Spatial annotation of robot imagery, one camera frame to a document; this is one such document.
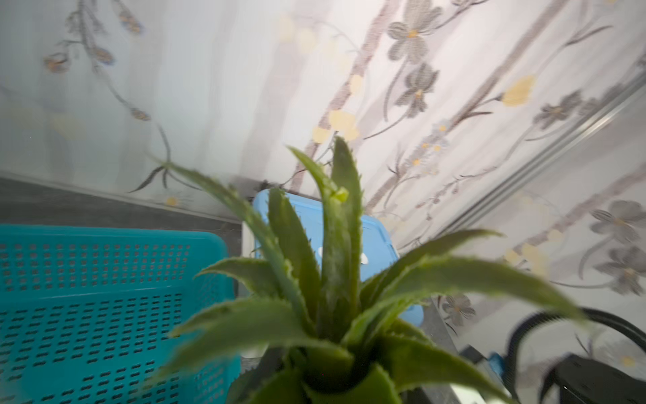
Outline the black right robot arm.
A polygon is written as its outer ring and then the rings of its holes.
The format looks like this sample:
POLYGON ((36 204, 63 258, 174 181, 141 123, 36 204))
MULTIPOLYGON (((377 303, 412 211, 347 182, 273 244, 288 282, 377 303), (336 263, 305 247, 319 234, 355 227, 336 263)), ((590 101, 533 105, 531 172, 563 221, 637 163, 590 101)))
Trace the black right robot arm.
MULTIPOLYGON (((645 333, 628 321, 605 311, 585 308, 583 313, 593 323, 602 324, 621 333, 639 348, 645 349, 645 333)), ((517 360, 521 343, 533 329, 564 317, 543 311, 523 321, 512 333, 503 360, 501 380, 513 399, 516 392, 517 360)), ((645 382, 635 379, 602 362, 569 355, 556 364, 543 378, 538 401, 544 399, 553 387, 560 389, 561 403, 644 403, 645 382)))

